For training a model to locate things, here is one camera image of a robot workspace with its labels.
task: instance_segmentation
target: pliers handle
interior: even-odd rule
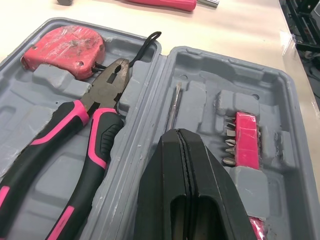
[[[121,74],[119,72],[118,75],[119,77],[125,77],[121,81],[124,84],[119,84],[117,76],[112,76],[113,79],[116,78],[113,80],[114,84],[121,85],[119,88],[122,89],[110,85],[106,86],[109,91],[112,89],[115,92],[114,95],[122,92],[128,83],[129,61],[125,62],[122,69],[126,73]],[[105,71],[110,72],[110,68],[100,74],[103,78],[106,77]],[[65,102],[60,105],[53,113],[49,123],[32,143],[21,152],[8,170],[0,183],[0,239],[4,239],[9,233],[24,197],[38,172],[61,145],[77,134],[89,122],[90,114],[88,113],[94,112],[87,153],[79,181],[46,239],[70,240],[77,234],[91,210],[95,193],[103,181],[107,165],[110,162],[110,152],[115,136],[124,126],[117,111],[113,107],[108,107],[110,102],[111,105],[115,105],[114,99],[107,102],[97,102],[100,99],[104,101],[105,98],[101,95],[96,96],[96,94],[105,91],[97,91],[94,84],[101,87],[99,82],[107,82],[107,80],[109,79],[101,79],[98,76],[92,83],[93,87],[90,91],[93,90],[92,92],[95,93],[93,98],[90,97],[88,92],[81,100]]]

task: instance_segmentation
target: pink grip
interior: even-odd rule
[[[10,187],[8,187],[8,186],[3,186],[0,189],[0,207],[1,207],[2,203],[4,202],[9,190],[10,190]]]
[[[35,139],[30,145],[44,144],[50,141],[58,132],[60,132],[75,116],[78,116],[83,125],[86,125],[89,122],[89,115],[85,106],[81,103],[80,100],[75,100],[74,108],[61,122],[59,122],[47,135],[42,138]]]
[[[64,213],[62,214],[61,218],[59,219],[59,221],[55,225],[54,229],[52,230],[52,232],[47,240],[57,240],[58,239],[60,233],[64,229],[65,225],[67,224],[67,222],[68,222],[69,218],[71,217],[71,214],[73,213],[74,210],[75,210],[75,208],[73,206],[68,206],[65,209]]]
[[[97,137],[97,131],[98,131],[98,125],[99,125],[99,119],[102,114],[104,113],[117,113],[117,111],[113,108],[98,108],[92,117],[92,126],[91,126],[91,133],[89,138],[89,145],[88,145],[88,156],[89,158],[96,164],[98,164],[103,169],[106,169],[107,163],[102,160],[100,157],[96,154],[96,137]]]
[[[258,133],[256,117],[237,112],[235,117],[236,166],[259,169]]]
[[[192,12],[197,4],[196,0],[128,0],[129,2],[181,9]]]

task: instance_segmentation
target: pink tool handle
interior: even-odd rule
[[[129,2],[181,9],[188,12],[192,12],[197,4],[196,0],[129,0]]]

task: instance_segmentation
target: gray molded tray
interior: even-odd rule
[[[143,43],[135,35],[61,18],[34,32],[0,65],[0,149],[7,166],[59,104],[80,98],[88,89],[87,83],[64,70],[41,66],[32,73],[20,63],[22,54],[46,32],[71,24],[102,35],[105,65],[119,57],[131,60]],[[257,116],[260,170],[226,170],[247,214],[264,220],[267,238],[320,240],[320,206],[293,80],[273,68],[189,47],[176,47],[168,57],[160,52],[160,45],[154,44],[132,68],[119,103],[125,127],[116,137],[108,174],[79,239],[132,239],[140,177],[165,131],[175,86],[182,82],[175,128],[201,135],[218,160],[228,156],[225,116],[237,111]],[[52,82],[49,73],[57,79],[61,76],[59,81]],[[89,127],[39,173],[7,240],[42,240],[51,230],[80,175]]]

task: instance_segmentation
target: black grip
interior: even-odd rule
[[[82,129],[88,120],[79,100],[65,102],[33,142],[22,150],[0,183],[0,239],[7,236],[37,173],[52,153]]]
[[[99,108],[93,114],[79,181],[46,240],[74,239],[90,213],[92,201],[110,163],[115,136],[124,126],[120,116],[114,112],[110,112],[110,108]]]

